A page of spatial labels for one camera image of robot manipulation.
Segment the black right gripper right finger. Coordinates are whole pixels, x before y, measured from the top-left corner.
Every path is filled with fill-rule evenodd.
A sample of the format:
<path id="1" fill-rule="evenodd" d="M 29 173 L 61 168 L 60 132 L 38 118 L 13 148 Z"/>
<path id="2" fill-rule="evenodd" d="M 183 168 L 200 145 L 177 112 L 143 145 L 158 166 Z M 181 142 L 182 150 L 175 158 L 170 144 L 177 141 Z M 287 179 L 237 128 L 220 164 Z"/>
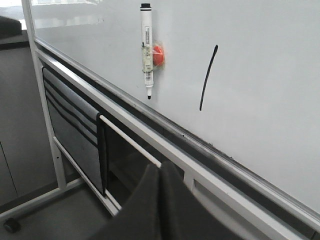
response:
<path id="1" fill-rule="evenodd" d="M 159 175 L 158 213 L 163 240 L 240 239 L 196 199 L 172 162 L 164 161 Z"/>

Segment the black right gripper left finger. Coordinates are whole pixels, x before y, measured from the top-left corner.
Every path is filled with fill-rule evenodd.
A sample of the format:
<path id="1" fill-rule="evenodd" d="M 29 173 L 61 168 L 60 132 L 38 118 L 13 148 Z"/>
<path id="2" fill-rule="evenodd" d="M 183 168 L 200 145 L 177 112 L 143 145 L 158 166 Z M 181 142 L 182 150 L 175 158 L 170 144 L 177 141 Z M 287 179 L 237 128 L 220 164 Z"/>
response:
<path id="1" fill-rule="evenodd" d="M 160 240 L 159 169 L 149 164 L 121 210 L 91 240 Z"/>

